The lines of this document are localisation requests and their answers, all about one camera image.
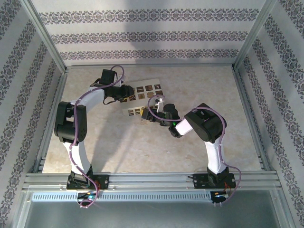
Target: patterned wallpaper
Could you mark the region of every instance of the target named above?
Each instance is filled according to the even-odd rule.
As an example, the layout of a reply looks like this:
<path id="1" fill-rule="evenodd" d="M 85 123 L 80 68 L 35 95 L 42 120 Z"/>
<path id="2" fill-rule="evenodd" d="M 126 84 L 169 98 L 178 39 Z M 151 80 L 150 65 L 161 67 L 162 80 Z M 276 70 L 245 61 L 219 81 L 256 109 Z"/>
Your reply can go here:
<path id="1" fill-rule="evenodd" d="M 304 227 L 304 9 L 279 0 L 239 72 L 268 162 L 278 171 L 296 227 Z"/>
<path id="2" fill-rule="evenodd" d="M 33 0 L 65 64 L 234 63 L 265 0 Z"/>
<path id="3" fill-rule="evenodd" d="M 0 0 L 0 228 L 9 227 L 61 73 L 18 0 Z"/>

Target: enclosure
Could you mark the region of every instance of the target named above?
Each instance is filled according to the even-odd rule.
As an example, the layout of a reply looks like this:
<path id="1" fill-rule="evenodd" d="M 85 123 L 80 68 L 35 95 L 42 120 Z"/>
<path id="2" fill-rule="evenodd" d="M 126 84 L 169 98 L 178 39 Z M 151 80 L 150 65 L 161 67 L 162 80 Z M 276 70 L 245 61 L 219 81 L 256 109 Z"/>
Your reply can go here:
<path id="1" fill-rule="evenodd" d="M 1 227 L 304 227 L 302 0 L 0 0 Z M 125 115 L 123 103 L 87 115 L 96 205 L 67 191 L 68 153 L 54 135 L 72 101 L 122 65 L 134 100 L 158 94 L 184 116 L 201 103 L 227 121 L 225 161 L 243 173 L 230 203 L 188 176 L 208 157 L 195 134 Z M 121 70 L 115 68 L 118 75 Z M 234 173 L 236 181 L 238 172 Z"/>

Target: marble surface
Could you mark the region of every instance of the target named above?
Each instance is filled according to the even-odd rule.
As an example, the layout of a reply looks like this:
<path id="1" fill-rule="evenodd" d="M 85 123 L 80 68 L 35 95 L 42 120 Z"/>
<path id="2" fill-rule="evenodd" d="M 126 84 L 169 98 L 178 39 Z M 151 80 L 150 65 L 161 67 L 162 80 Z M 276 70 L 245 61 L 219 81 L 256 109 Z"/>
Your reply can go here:
<path id="1" fill-rule="evenodd" d="M 82 95 L 100 77 L 102 68 L 71 69 L 63 101 Z M 238 90 L 229 66 L 126 67 L 126 84 L 158 78 L 166 103 L 174 103 L 180 116 L 201 103 L 227 121 L 224 137 L 226 162 L 243 171 L 260 170 Z M 94 172 L 205 171 L 208 158 L 204 142 L 194 131 L 180 139 L 167 127 L 124 116 L 120 103 L 97 105 L 87 116 L 85 147 Z M 43 173 L 69 173 L 71 165 L 59 139 L 52 136 Z"/>

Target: small picture tile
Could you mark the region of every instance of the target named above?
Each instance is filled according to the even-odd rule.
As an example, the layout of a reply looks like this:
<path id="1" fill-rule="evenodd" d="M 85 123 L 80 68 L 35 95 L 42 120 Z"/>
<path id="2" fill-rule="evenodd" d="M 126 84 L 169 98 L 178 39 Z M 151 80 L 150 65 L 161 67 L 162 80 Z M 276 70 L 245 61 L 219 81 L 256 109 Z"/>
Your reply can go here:
<path id="1" fill-rule="evenodd" d="M 136 96 L 135 95 L 132 95 L 129 97 L 130 101 L 135 101 L 136 100 Z"/>
<path id="2" fill-rule="evenodd" d="M 137 87 L 136 90 L 138 93 L 142 93 L 144 91 L 143 86 Z"/>
<path id="3" fill-rule="evenodd" d="M 155 93 L 158 94 L 158 95 L 163 95 L 162 90 L 155 91 Z"/>
<path id="4" fill-rule="evenodd" d="M 154 96 L 154 93 L 153 93 L 153 92 L 148 92 L 148 93 L 147 93 L 147 97 L 148 97 L 148 98 L 151 98 L 151 97 L 153 97 L 153 96 Z"/>
<path id="5" fill-rule="evenodd" d="M 144 94 L 138 94 L 138 99 L 145 99 Z"/>
<path id="6" fill-rule="evenodd" d="M 161 89 L 161 85 L 160 85 L 160 84 L 154 85 L 154 88 L 155 88 L 155 89 Z"/>
<path id="7" fill-rule="evenodd" d="M 151 91 L 151 90 L 153 90 L 152 85 L 146 85 L 146 91 Z"/>

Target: vented metal strip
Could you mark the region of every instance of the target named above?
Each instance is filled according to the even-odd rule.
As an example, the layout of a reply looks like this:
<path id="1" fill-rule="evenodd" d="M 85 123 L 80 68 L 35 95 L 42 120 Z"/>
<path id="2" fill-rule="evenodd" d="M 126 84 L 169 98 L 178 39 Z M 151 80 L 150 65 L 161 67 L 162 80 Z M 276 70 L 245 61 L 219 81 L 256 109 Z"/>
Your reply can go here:
<path id="1" fill-rule="evenodd" d="M 67 202 L 77 199 L 76 192 L 36 192 L 33 202 Z M 168 201 L 212 202 L 210 191 L 197 192 L 100 192 L 96 201 L 103 202 L 168 202 Z"/>

